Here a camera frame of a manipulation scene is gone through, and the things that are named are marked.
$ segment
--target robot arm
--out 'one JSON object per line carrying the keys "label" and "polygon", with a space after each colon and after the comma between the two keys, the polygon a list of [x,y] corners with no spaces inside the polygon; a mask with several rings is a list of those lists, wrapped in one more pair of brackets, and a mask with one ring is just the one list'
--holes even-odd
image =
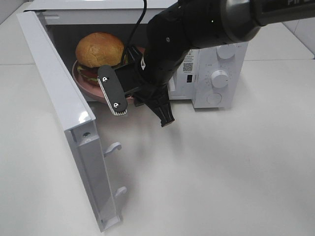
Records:
{"label": "robot arm", "polygon": [[[174,121],[167,84],[189,49],[249,41],[266,24],[313,16],[315,0],[178,0],[149,21],[148,45],[143,55],[131,49],[129,55],[134,61],[129,65],[115,73],[109,66],[100,68],[100,78],[111,75],[110,80],[119,83],[99,83],[114,114],[115,109],[120,113],[126,109],[126,103],[115,108],[113,104],[118,103],[113,99],[132,95],[137,104],[146,104],[165,126]],[[122,89],[111,84],[120,84]],[[124,92],[108,96],[109,90]]]}

